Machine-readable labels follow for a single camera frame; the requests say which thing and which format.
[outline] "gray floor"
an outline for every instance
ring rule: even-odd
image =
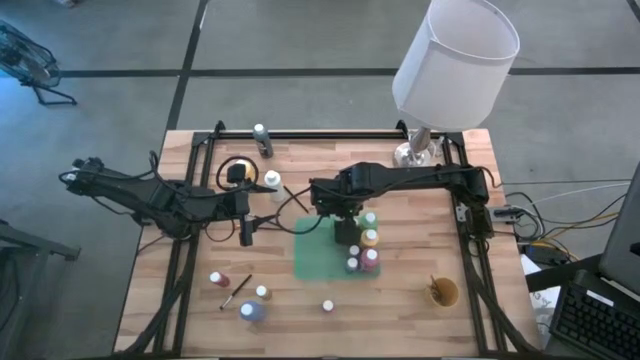
[[[640,21],[625,0],[495,0],[522,38],[515,67],[640,66]],[[198,0],[0,1],[0,19],[49,46],[65,70],[179,69]],[[195,69],[397,67],[428,0],[211,0]],[[108,354],[140,229],[68,194],[56,175],[99,156],[135,173],[161,147],[175,78],[63,79],[77,108],[44,108],[0,77],[0,218],[82,246],[52,261],[25,331],[22,358]],[[191,78],[179,129],[389,128],[389,77]],[[507,191],[534,199],[624,183],[640,161],[640,75],[511,76],[484,125]],[[580,220],[626,187],[540,204]],[[522,199],[510,199],[524,204]],[[560,239],[576,255],[601,251],[610,226]]]

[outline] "white lampshade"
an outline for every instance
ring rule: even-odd
[[[439,131],[476,127],[491,112],[520,39],[484,0],[432,0],[393,79],[402,117]]]

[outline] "keyboard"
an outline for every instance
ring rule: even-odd
[[[598,358],[640,360],[640,304],[584,270],[562,287],[550,332]]]

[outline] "paint bottle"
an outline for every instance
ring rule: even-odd
[[[284,185],[282,185],[282,178],[278,172],[269,170],[264,176],[264,183],[268,188],[276,190],[274,193],[269,193],[271,197],[271,201],[273,202],[281,202],[284,200],[287,195],[286,191],[284,191]]]
[[[324,310],[324,312],[332,312],[333,311],[333,301],[325,300],[322,303],[322,310]]]
[[[371,272],[378,267],[380,257],[375,249],[367,249],[362,252],[360,257],[360,268],[362,271]]]
[[[212,272],[211,275],[209,275],[209,280],[211,280],[212,283],[220,287],[227,287],[231,283],[231,281],[226,275],[219,273],[217,271]]]
[[[251,165],[250,162],[248,162],[247,160],[238,160],[236,161],[236,164],[242,164],[244,165],[244,178],[245,179],[251,179],[251,181],[256,182],[256,169],[253,168],[253,165]]]
[[[375,213],[368,212],[363,214],[360,217],[360,220],[358,221],[358,223],[360,224],[360,227],[363,230],[365,229],[378,230],[378,217],[376,216]]]
[[[267,289],[264,285],[260,285],[256,288],[256,295],[262,300],[268,301],[271,299],[271,290]]]
[[[348,273],[358,271],[358,259],[354,257],[348,258],[346,269]]]
[[[356,257],[360,254],[360,247],[358,245],[349,246],[349,256]]]
[[[269,132],[262,124],[256,124],[253,127],[253,138],[258,145],[258,152],[260,156],[268,159],[273,156],[273,146],[271,145],[271,139],[269,138]]]
[[[244,320],[251,322],[262,321],[266,315],[265,307],[255,301],[245,301],[240,306],[240,317]]]
[[[373,229],[368,229],[362,232],[360,236],[360,246],[363,248],[372,248],[378,244],[378,232]]]

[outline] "wooden tabletop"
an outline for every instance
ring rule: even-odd
[[[167,133],[160,174],[166,179],[184,179],[192,131]],[[469,162],[490,169],[500,181],[487,130],[464,133]],[[210,187],[215,187],[218,165],[231,155],[256,161],[262,174],[279,171],[293,192],[308,186],[310,177],[333,178],[338,170],[360,161],[391,167],[391,155],[399,140],[282,140],[273,141],[275,156],[262,159],[251,140],[217,140]],[[202,152],[196,167],[202,167]],[[196,172],[195,179],[200,179]],[[502,189],[490,189],[491,206],[505,204]],[[303,204],[313,209],[308,193]],[[252,214],[267,215],[277,205],[267,194],[250,196]],[[379,217],[383,271],[375,279],[362,281],[305,282],[293,274],[294,237],[281,231],[258,231],[254,245],[240,247],[237,236],[223,243],[205,234],[200,246],[189,306],[183,356],[471,356],[477,355],[466,283],[460,258],[450,193],[443,189],[398,191],[365,203]],[[294,202],[283,212],[283,224],[293,227],[306,216]],[[209,228],[214,239],[229,234],[230,223]],[[496,230],[509,231],[506,225]],[[140,246],[156,239],[158,229],[143,232]],[[490,240],[489,259],[498,301],[525,338],[538,346],[536,323],[512,237],[496,235]],[[170,240],[162,240],[137,258],[127,295],[115,350],[130,345],[158,309],[170,254]],[[209,281],[220,271],[231,279],[228,289]],[[221,312],[218,307],[248,274],[252,280]],[[440,309],[425,301],[423,291],[430,276],[445,276],[460,288],[460,299],[451,309]],[[266,285],[273,297],[265,302],[267,318],[250,324],[238,316],[245,300],[261,301],[255,288]],[[331,299],[335,310],[322,311],[322,301]],[[488,312],[483,309],[490,344],[493,344]],[[175,314],[167,327],[166,346],[173,339]]]

